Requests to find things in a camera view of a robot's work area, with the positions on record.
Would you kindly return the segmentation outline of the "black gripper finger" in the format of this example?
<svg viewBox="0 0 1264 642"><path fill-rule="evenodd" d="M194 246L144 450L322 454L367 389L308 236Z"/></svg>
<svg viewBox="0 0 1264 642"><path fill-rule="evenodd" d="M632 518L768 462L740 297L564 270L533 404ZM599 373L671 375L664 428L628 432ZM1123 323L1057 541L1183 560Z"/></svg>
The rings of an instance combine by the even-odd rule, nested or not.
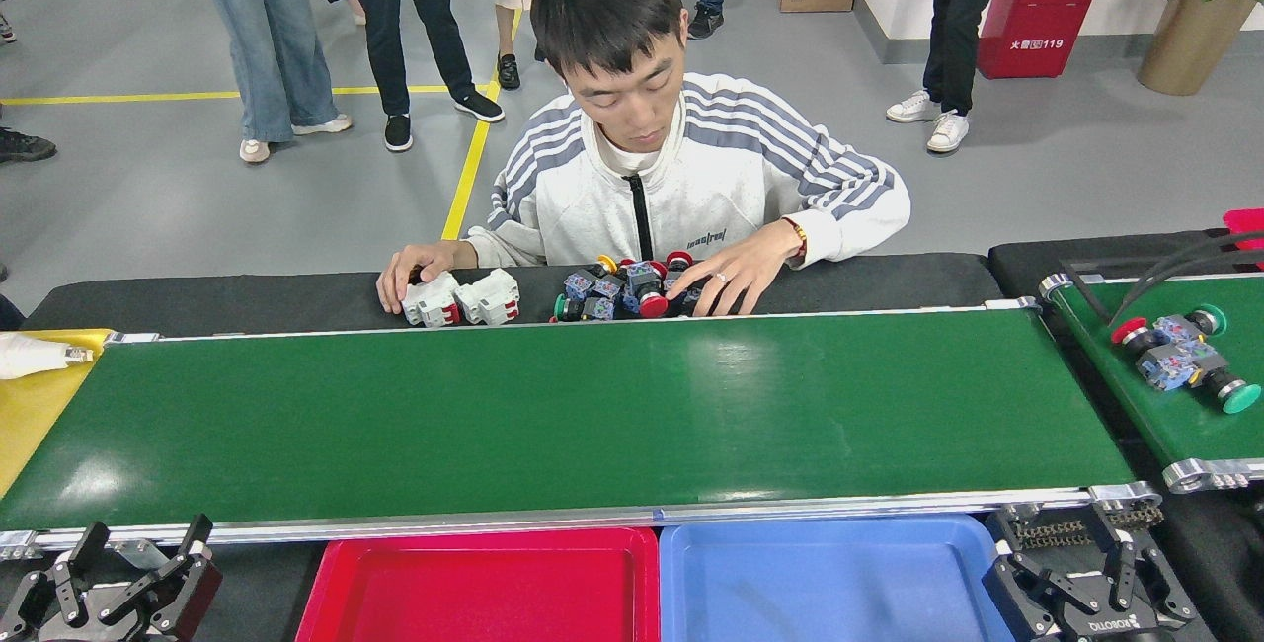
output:
<svg viewBox="0 0 1264 642"><path fill-rule="evenodd" d="M123 588L95 588L95 623L109 636L193 636L222 583L206 546L212 527L207 516L195 516L172 557L148 538L114 543L143 575Z"/></svg>
<svg viewBox="0 0 1264 642"><path fill-rule="evenodd" d="M1109 604L1138 623L1191 623L1198 610L1183 591L1157 543L1127 532L1115 532L1107 548L1105 574Z"/></svg>
<svg viewBox="0 0 1264 642"><path fill-rule="evenodd" d="M1060 638L1069 628L1067 610L1092 614L1092 597L1066 574L1040 567L1010 543L997 543L994 551L985 588L1016 638Z"/></svg>
<svg viewBox="0 0 1264 642"><path fill-rule="evenodd" d="M75 548L59 556L49 572L35 571L24 578L3 615L3 638L33 638L46 624L52 604L59 607L58 621L77 629L91 619L85 598L83 575L105 552L110 530L94 522L83 530Z"/></svg>

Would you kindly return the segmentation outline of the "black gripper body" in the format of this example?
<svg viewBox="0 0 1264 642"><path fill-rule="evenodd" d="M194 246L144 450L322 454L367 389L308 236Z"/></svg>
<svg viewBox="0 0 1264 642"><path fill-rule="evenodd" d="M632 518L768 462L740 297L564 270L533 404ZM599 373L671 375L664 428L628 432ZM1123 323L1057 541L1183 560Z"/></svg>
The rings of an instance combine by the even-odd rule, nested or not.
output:
<svg viewBox="0 0 1264 642"><path fill-rule="evenodd" d="M148 629L130 629L126 627L119 627L118 629L110 628L63 628L63 627L46 627L44 629L35 631L32 636L20 638L20 641L163 641L163 634L152 634Z"/></svg>
<svg viewBox="0 0 1264 642"><path fill-rule="evenodd" d="M1057 641L1173 641L1181 619L1154 613L1036 615L1036 631Z"/></svg>

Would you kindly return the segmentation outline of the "seated person's right hand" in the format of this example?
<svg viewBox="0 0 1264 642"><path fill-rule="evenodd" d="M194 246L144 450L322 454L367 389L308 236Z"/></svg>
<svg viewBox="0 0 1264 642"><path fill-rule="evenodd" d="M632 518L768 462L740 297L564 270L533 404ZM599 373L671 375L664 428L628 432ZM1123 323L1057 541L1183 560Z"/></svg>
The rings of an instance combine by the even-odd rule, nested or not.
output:
<svg viewBox="0 0 1264 642"><path fill-rule="evenodd" d="M470 241L410 243L396 251L387 269L375 279L375 294L384 312L401 313L402 300L415 272L422 282L430 282L442 272L475 269L478 265L478 254Z"/></svg>

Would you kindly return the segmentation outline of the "seated person's left hand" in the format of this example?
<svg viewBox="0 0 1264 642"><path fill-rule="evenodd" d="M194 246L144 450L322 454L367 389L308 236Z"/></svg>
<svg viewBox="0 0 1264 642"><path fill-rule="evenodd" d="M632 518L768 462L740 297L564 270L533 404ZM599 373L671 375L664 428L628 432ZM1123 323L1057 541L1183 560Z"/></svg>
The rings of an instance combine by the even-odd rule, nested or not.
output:
<svg viewBox="0 0 1264 642"><path fill-rule="evenodd" d="M753 313L763 291L775 281L787 260L795 258L804 243L798 227L785 219L732 243L704 262L691 265L667 291L667 300L707 281L696 301L695 315Z"/></svg>

